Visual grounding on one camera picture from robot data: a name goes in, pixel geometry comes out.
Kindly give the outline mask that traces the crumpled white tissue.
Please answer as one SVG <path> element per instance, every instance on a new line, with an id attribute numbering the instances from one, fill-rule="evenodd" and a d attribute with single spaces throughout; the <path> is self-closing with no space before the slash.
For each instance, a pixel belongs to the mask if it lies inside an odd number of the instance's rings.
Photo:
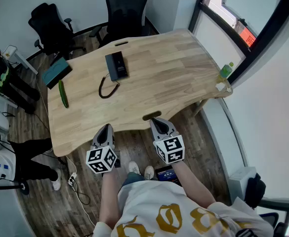
<path id="1" fill-rule="evenodd" d="M 223 82 L 220 82 L 220 83 L 217 83 L 216 86 L 217 90 L 219 92 L 229 92 L 229 93 L 232 93 L 232 88 L 227 85 L 226 83 L 223 83 Z"/>

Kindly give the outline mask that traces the person's left white shoe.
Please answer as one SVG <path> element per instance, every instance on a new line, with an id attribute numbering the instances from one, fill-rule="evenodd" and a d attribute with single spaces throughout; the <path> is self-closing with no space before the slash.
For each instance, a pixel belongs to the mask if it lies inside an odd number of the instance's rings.
<path id="1" fill-rule="evenodd" d="M 135 173 L 137 175 L 141 175 L 139 167 L 138 167 L 137 163 L 134 161 L 130 161 L 128 163 L 128 170 L 129 170 L 129 173 Z"/>

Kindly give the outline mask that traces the teal box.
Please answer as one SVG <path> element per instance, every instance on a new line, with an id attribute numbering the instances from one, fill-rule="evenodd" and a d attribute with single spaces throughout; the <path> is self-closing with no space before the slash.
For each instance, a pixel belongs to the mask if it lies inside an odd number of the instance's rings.
<path id="1" fill-rule="evenodd" d="M 69 63 L 61 58 L 53 63 L 42 75 L 42 80 L 47 88 L 52 89 L 58 82 L 72 71 Z"/>

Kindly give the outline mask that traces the black bag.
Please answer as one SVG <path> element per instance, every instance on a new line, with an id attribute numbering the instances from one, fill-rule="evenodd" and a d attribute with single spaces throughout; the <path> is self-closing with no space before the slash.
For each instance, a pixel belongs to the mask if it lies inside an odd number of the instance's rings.
<path id="1" fill-rule="evenodd" d="M 266 190 L 265 183 L 257 173 L 248 180 L 244 202 L 251 208 L 256 208 L 262 200 Z"/>

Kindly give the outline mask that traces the white shirt with gold print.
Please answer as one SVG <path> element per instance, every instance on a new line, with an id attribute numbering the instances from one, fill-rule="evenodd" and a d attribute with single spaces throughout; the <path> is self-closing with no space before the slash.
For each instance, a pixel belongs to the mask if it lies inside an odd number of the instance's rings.
<path id="1" fill-rule="evenodd" d="M 215 202 L 203 208 L 171 182 L 139 181 L 118 193 L 121 218 L 110 228 L 97 223 L 93 237 L 236 237 L 249 229 L 273 237 L 273 227 L 241 199 L 231 206 Z"/>

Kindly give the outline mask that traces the wooden table leg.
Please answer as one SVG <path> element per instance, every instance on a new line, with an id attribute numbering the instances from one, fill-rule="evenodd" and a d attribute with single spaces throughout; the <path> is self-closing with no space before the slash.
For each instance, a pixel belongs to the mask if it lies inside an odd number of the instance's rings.
<path id="1" fill-rule="evenodd" d="M 195 110 L 192 113 L 193 117 L 195 117 L 198 114 L 198 112 L 204 107 L 204 105 L 207 103 L 207 101 L 208 101 L 208 99 L 204 99 L 197 105 L 197 107 L 195 108 Z"/>

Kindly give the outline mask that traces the blue mesh chair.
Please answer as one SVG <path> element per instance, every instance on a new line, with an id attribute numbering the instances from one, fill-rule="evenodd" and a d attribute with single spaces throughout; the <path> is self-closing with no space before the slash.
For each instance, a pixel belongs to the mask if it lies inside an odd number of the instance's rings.
<path id="1" fill-rule="evenodd" d="M 260 216 L 273 227 L 273 237 L 289 237 L 289 198 L 263 198 L 259 207 L 271 210 Z"/>

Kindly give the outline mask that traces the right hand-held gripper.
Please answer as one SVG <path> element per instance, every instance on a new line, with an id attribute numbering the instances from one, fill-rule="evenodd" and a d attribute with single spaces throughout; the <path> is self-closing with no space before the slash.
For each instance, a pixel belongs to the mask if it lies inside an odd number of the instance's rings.
<path id="1" fill-rule="evenodd" d="M 158 156 L 166 163 L 184 160 L 185 146 L 173 123 L 162 118 L 152 118 L 150 127 L 154 137 L 153 145 Z"/>

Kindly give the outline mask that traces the black tablet with lit screen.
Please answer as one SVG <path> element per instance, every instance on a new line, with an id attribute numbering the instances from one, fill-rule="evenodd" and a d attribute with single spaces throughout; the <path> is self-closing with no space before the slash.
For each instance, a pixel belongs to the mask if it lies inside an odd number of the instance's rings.
<path id="1" fill-rule="evenodd" d="M 179 186 L 182 186 L 171 165 L 156 169 L 155 174 L 159 181 L 172 182 Z"/>

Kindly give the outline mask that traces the red banner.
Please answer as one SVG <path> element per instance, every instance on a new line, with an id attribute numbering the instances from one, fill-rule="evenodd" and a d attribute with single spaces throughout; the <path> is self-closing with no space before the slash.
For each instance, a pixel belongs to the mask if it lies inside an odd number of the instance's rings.
<path id="1" fill-rule="evenodd" d="M 248 47 L 251 47 L 256 37 L 250 32 L 248 28 L 244 28 L 239 34 L 243 41 L 247 44 Z"/>

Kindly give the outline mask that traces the blue jeans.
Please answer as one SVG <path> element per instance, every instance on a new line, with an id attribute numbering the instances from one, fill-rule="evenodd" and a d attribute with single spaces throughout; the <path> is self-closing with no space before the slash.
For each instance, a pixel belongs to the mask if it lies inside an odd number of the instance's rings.
<path id="1" fill-rule="evenodd" d="M 134 182 L 139 182 L 139 181 L 147 181 L 147 179 L 145 179 L 145 177 L 143 177 L 140 174 L 129 172 L 126 180 L 122 184 L 122 187 L 128 184 L 134 183 Z"/>

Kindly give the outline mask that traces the black window frame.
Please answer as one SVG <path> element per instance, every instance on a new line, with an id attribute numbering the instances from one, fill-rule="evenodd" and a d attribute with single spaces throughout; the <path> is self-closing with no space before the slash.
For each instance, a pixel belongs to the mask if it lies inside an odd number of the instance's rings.
<path id="1" fill-rule="evenodd" d="M 197 23 L 200 12 L 205 13 L 210 19 L 219 26 L 224 33 L 232 40 L 234 44 L 245 55 L 244 61 L 236 68 L 236 70 L 228 77 L 230 84 L 234 84 L 241 78 L 266 50 L 268 45 L 272 43 L 275 37 L 280 33 L 281 28 L 285 26 L 289 19 L 289 0 L 280 0 L 258 34 L 251 46 L 247 46 L 246 42 L 232 29 L 219 15 L 213 12 L 207 5 L 206 0 L 196 0 L 194 11 L 188 29 L 193 32 Z"/>

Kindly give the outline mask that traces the person's white shoe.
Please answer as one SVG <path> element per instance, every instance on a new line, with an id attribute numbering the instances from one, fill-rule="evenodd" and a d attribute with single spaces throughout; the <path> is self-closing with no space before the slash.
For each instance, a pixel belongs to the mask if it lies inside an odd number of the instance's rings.
<path id="1" fill-rule="evenodd" d="M 138 167 L 137 163 L 134 161 L 130 161 L 128 163 L 128 170 L 129 170 L 129 173 L 135 173 L 137 175 L 141 175 L 139 167 Z"/>
<path id="2" fill-rule="evenodd" d="M 145 180 L 152 180 L 154 178 L 154 168 L 152 166 L 147 166 L 144 172 Z"/>

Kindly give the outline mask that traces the green cucumber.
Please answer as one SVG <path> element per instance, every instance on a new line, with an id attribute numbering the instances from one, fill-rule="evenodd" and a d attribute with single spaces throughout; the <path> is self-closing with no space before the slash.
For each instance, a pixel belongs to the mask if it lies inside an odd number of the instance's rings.
<path id="1" fill-rule="evenodd" d="M 63 84 L 62 80 L 59 80 L 58 87 L 59 87 L 59 93 L 61 96 L 62 103 L 63 103 L 65 108 L 68 108 L 69 103 L 68 103 L 67 95 L 66 95 L 64 84 Z"/>

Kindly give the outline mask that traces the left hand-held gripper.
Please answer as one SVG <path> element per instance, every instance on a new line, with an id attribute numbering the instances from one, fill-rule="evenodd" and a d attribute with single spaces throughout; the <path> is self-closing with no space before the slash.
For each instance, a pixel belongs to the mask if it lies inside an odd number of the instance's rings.
<path id="1" fill-rule="evenodd" d="M 85 163 L 95 174 L 120 167 L 119 155 L 115 153 L 114 130 L 110 124 L 104 125 L 93 137 L 90 150 L 86 152 Z"/>

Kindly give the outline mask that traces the black office chair with headrest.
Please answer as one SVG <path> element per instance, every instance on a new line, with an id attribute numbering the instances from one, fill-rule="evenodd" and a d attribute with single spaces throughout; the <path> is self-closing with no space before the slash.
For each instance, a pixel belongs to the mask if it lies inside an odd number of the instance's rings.
<path id="1" fill-rule="evenodd" d="M 97 38 L 99 46 L 128 38 L 145 35 L 142 16 L 147 0 L 106 0 L 108 9 L 108 25 L 105 37 L 100 36 L 101 26 L 95 27 L 89 34 Z"/>

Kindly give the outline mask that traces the black rectangular box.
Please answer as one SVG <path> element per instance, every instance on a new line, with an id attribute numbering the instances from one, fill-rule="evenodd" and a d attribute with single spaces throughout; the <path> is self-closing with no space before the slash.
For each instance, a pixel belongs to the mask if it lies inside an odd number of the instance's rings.
<path id="1" fill-rule="evenodd" d="M 122 52 L 116 52 L 112 54 L 113 62 L 114 62 L 114 67 L 115 67 L 115 72 L 116 72 L 116 78 L 117 79 L 122 79 L 128 76 L 127 74 L 127 69 L 124 63 L 124 58 L 122 55 Z"/>

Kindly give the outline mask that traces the black pole with round base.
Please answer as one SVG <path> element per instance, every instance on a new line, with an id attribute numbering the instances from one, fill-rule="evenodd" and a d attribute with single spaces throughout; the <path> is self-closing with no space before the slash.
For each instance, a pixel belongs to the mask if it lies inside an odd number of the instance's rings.
<path id="1" fill-rule="evenodd" d="M 17 185 L 0 186 L 0 190 L 20 190 L 24 195 L 29 194 L 29 185 L 26 181 L 21 181 Z"/>

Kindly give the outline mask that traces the person's right forearm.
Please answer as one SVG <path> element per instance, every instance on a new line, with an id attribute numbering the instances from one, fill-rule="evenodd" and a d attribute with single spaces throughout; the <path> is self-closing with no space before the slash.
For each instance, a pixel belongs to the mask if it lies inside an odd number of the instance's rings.
<path id="1" fill-rule="evenodd" d="M 203 208 L 215 203 L 215 198 L 183 161 L 171 165 L 187 197 Z"/>

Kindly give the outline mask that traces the white box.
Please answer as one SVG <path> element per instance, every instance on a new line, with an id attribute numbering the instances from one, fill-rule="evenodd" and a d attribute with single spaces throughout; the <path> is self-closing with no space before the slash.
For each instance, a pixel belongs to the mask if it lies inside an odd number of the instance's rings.
<path id="1" fill-rule="evenodd" d="M 248 180 L 254 178 L 256 173 L 255 167 L 242 167 L 229 177 L 228 188 L 232 203 L 237 197 L 241 200 L 245 199 Z"/>

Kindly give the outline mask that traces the person's right white shoe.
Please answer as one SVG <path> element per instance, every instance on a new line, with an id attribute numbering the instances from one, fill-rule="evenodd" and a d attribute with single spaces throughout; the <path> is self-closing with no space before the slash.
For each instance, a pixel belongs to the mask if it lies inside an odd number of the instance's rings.
<path id="1" fill-rule="evenodd" d="M 144 172 L 145 180 L 152 180 L 154 178 L 154 168 L 152 166 L 147 166 Z"/>

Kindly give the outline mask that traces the green drink bottle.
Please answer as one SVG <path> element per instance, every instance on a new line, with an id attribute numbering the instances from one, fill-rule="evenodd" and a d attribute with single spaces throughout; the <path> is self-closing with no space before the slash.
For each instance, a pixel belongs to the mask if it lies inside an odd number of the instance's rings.
<path id="1" fill-rule="evenodd" d="M 217 83 L 225 82 L 228 76 L 232 73 L 234 67 L 234 63 L 230 62 L 229 64 L 225 64 L 219 72 L 217 77 Z"/>

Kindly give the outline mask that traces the small white table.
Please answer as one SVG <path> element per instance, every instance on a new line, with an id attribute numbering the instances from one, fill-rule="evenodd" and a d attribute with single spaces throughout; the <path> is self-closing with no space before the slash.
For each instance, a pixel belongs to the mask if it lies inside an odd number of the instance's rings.
<path id="1" fill-rule="evenodd" d="M 9 45 L 5 51 L 2 53 L 3 57 L 10 61 L 12 58 L 16 58 L 26 69 L 30 69 L 35 75 L 38 71 L 23 57 L 23 55 L 18 51 L 17 47 Z"/>

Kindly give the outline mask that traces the person's left forearm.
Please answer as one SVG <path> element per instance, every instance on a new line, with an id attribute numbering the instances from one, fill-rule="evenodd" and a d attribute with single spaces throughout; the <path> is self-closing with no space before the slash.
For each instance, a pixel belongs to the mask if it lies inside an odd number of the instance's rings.
<path id="1" fill-rule="evenodd" d="M 112 171 L 103 174 L 99 212 L 99 222 L 107 224 L 111 229 L 121 217 L 118 193 L 118 172 L 113 168 Z"/>

